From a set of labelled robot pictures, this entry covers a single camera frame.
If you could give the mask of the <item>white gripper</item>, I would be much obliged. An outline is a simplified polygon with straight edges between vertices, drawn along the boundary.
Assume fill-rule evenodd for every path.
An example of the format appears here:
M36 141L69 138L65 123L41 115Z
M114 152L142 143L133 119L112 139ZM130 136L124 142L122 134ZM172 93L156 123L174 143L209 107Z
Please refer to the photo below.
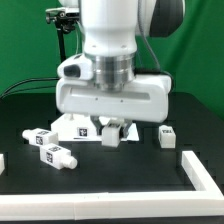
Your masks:
M91 82L61 78L56 105L62 113L91 116L98 135L103 129L98 116L125 119L120 137L127 138L132 120L160 123L167 118L171 84L167 75L137 75L121 92L106 92Z

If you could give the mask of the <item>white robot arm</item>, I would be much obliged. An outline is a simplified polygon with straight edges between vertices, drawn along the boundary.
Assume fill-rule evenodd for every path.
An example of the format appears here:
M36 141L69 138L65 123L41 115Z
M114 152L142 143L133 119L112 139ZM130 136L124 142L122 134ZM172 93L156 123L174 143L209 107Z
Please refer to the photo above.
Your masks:
M185 0L80 0L83 52L57 68L60 112L87 115L97 133L123 136L132 121L168 115L172 78L134 68L136 37L167 37L182 24Z

